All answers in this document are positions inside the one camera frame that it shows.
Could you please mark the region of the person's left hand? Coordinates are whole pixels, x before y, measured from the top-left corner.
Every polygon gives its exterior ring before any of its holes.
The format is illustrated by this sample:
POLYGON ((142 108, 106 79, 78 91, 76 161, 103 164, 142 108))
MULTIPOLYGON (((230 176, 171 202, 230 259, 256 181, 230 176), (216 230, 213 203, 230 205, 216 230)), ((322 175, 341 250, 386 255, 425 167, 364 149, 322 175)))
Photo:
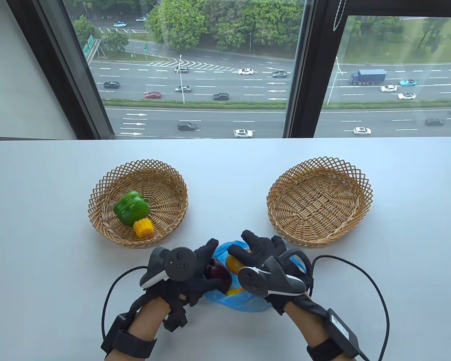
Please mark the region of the person's left hand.
POLYGON ((185 306, 195 306, 207 292, 218 290, 226 294, 230 289, 230 272, 213 257, 218 244, 218 240, 212 238, 194 251, 197 258, 196 269, 187 280, 161 280, 147 289, 148 293, 153 294, 155 298, 162 298, 170 306, 171 311, 163 320, 166 330, 173 332, 187 324, 185 306))

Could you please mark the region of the person's right hand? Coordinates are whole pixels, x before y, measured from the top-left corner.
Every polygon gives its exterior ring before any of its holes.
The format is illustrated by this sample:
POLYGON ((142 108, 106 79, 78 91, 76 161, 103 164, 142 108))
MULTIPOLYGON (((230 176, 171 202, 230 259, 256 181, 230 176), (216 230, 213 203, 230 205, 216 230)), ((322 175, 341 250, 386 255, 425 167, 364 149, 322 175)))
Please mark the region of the person's right hand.
POLYGON ((287 249, 280 236, 269 239, 245 230, 241 237, 248 250, 233 244, 228 253, 243 264, 238 279, 246 291, 265 299, 278 314, 291 302, 322 320, 328 317, 307 294, 313 286, 312 265, 302 251, 287 249))

